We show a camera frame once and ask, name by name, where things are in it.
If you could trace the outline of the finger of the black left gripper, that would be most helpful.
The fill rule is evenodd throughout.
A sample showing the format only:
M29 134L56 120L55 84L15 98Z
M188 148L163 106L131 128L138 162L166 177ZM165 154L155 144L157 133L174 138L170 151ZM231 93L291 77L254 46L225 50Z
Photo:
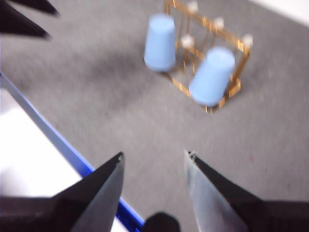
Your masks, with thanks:
M6 0L0 1L0 32L37 38L49 36L42 27L21 14Z
M58 14L58 10L48 0L12 0L12 2L36 9L50 15Z

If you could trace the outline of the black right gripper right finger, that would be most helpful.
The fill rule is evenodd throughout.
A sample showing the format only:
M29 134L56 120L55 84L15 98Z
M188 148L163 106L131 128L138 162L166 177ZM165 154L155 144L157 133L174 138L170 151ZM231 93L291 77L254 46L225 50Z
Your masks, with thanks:
M233 183L195 151L184 152L186 181L200 232L307 232L309 203L263 200Z

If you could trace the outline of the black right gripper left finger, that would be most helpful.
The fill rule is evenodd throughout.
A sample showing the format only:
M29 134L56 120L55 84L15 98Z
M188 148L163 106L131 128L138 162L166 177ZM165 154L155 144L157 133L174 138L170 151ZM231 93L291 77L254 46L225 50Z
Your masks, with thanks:
M0 198L2 232L109 232L123 188L125 156L119 152L52 197Z

